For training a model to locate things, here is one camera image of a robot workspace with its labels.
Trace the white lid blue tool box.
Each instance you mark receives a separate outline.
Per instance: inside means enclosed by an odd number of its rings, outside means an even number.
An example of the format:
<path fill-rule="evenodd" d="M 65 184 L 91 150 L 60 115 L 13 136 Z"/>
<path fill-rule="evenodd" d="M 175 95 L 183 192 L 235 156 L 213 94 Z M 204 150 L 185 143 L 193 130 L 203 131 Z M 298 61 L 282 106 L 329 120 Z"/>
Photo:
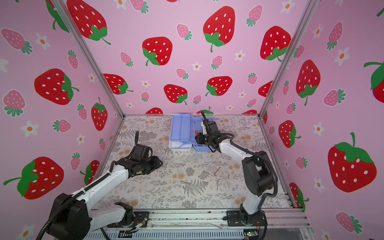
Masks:
<path fill-rule="evenodd" d="M 202 132 L 202 117 L 189 114 L 173 115 L 169 148 L 173 152 L 189 152 L 192 148 L 196 152 L 209 152 L 206 145 L 198 145 L 195 139 L 194 120 L 197 120 L 198 130 Z"/>

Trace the orange screwdriver long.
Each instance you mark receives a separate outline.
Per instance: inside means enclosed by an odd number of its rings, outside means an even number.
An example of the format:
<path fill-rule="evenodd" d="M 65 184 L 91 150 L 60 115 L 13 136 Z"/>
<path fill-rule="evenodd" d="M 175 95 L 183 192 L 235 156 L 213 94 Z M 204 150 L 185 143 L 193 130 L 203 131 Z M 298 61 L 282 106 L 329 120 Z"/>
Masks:
<path fill-rule="evenodd" d="M 198 134 L 199 134 L 198 123 L 199 122 L 197 120 L 194 120 L 195 136 L 198 136 Z"/>

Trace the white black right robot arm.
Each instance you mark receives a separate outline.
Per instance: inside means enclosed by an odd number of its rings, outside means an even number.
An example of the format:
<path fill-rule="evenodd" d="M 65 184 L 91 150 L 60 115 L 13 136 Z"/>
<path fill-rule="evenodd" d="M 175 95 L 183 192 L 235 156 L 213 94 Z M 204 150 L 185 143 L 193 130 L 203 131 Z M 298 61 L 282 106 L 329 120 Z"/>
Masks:
<path fill-rule="evenodd" d="M 197 133 L 197 144 L 206 145 L 211 152 L 225 154 L 242 164 L 245 184 L 248 193 L 238 211 L 227 211 L 223 220 L 230 227 L 263 227 L 257 236 L 248 234 L 247 240 L 263 240 L 268 229 L 268 222 L 262 205 L 267 197 L 274 198 L 278 193 L 278 176 L 266 152 L 254 153 L 234 142 L 234 135 L 221 133 L 216 122 L 206 118 L 200 111 L 202 131 Z"/>

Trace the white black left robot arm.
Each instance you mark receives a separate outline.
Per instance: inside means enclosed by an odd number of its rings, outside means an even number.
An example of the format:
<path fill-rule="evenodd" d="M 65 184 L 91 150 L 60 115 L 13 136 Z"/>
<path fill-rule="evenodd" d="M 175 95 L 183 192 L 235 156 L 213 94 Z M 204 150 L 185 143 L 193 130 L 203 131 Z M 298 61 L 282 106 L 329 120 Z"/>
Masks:
<path fill-rule="evenodd" d="M 135 142 L 130 154 L 112 161 L 104 175 L 70 195 L 56 197 L 50 216 L 36 238 L 41 240 L 44 234 L 49 234 L 57 240 L 83 240 L 89 233 L 104 232 L 104 227 L 114 224 L 128 227 L 129 234 L 135 233 L 145 222 L 137 219 L 132 206 L 117 202 L 109 208 L 93 210 L 93 207 L 120 183 L 148 175 L 162 165 L 152 148 Z"/>

